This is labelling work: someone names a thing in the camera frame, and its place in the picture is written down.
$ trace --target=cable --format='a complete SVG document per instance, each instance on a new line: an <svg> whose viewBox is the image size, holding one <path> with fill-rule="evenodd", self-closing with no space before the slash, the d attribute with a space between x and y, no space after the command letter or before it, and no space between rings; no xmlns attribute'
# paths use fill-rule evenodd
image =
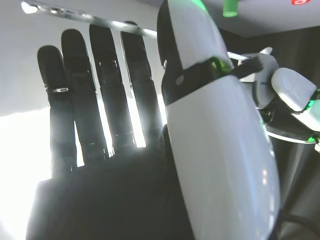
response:
<svg viewBox="0 0 320 240"><path fill-rule="evenodd" d="M282 221L300 224L320 237L320 226L308 220L307 218L288 214L283 211L280 211L279 217L281 218Z"/></svg>

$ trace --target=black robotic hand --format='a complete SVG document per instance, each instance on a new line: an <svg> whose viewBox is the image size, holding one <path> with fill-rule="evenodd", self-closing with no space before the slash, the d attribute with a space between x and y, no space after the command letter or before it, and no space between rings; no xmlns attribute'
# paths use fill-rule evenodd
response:
<svg viewBox="0 0 320 240"><path fill-rule="evenodd" d="M38 51L51 106L52 179L38 186L26 239L193 240L143 38L121 33L146 142L137 148L112 33L95 25L89 33L114 155L108 155L85 41L68 29L63 59L54 46Z"/></svg>

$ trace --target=red ceiling light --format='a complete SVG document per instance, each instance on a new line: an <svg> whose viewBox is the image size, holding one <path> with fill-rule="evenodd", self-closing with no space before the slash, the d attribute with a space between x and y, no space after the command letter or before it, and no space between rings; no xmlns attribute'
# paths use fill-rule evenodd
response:
<svg viewBox="0 0 320 240"><path fill-rule="evenodd" d="M293 5L302 5L310 2L311 0L291 0Z"/></svg>

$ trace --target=green cylinder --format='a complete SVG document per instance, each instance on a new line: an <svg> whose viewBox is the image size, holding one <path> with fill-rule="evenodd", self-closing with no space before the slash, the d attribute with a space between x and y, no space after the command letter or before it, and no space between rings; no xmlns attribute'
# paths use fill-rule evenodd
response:
<svg viewBox="0 0 320 240"><path fill-rule="evenodd" d="M233 18L238 15L238 0L224 0L223 16Z"/></svg>

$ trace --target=ceiling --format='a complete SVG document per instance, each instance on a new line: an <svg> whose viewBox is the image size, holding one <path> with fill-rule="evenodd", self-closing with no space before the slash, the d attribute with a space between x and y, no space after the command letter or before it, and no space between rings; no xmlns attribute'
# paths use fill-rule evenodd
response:
<svg viewBox="0 0 320 240"><path fill-rule="evenodd" d="M160 7L163 0L139 0ZM244 37L320 25L320 0L292 5L291 0L239 0L238 16L225 18L223 0L203 0L217 25Z"/></svg>

